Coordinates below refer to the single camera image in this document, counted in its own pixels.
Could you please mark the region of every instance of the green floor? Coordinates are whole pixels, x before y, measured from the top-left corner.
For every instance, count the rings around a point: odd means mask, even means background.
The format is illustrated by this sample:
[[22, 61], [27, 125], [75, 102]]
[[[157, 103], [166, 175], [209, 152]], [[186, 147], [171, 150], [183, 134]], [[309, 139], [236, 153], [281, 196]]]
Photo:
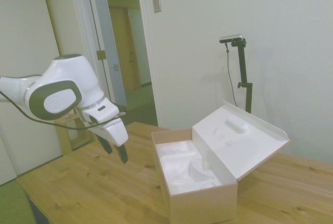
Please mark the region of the green floor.
[[0, 186], [0, 223], [36, 224], [29, 201], [16, 180]]
[[[137, 121], [157, 126], [151, 86], [126, 93], [126, 98], [129, 111], [122, 117], [125, 125]], [[48, 224], [38, 213], [36, 221], [33, 211], [36, 214], [38, 209], [30, 207], [23, 188], [16, 180], [0, 186], [0, 224]]]

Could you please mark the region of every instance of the wooden table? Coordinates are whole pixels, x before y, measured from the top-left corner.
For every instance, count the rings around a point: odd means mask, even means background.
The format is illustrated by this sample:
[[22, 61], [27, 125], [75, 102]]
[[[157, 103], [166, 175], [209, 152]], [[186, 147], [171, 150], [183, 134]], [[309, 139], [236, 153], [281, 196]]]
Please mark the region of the wooden table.
[[[91, 143], [17, 180], [54, 224], [169, 223], [152, 159], [151, 132], [126, 127], [129, 161]], [[333, 223], [333, 165], [276, 154], [239, 183], [227, 223]]]

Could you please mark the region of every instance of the wooden door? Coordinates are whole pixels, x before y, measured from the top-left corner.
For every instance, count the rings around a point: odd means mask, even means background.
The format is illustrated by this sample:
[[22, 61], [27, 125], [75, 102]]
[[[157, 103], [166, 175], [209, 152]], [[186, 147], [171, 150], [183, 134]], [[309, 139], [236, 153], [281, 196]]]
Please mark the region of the wooden door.
[[125, 92], [141, 88], [133, 36], [126, 8], [110, 8], [121, 76]]

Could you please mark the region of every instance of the doorway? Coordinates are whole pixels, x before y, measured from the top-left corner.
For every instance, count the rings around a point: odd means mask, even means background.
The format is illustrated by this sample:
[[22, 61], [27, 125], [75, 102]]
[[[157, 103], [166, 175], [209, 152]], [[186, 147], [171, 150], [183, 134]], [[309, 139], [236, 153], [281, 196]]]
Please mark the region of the doorway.
[[139, 0], [107, 2], [127, 102], [122, 119], [125, 125], [137, 121], [157, 126]]

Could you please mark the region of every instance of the black metal pole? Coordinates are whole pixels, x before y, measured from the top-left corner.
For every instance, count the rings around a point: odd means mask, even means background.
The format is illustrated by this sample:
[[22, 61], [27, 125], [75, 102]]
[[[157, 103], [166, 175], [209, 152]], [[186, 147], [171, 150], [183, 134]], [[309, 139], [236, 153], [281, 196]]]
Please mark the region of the black metal pole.
[[246, 40], [242, 39], [241, 41], [238, 42], [232, 42], [231, 46], [238, 47], [239, 68], [240, 68], [240, 78], [241, 78], [241, 82], [238, 83], [238, 88], [240, 87], [246, 88], [245, 111], [251, 113], [253, 83], [249, 83], [246, 76], [246, 64], [245, 64], [245, 54], [244, 54]]

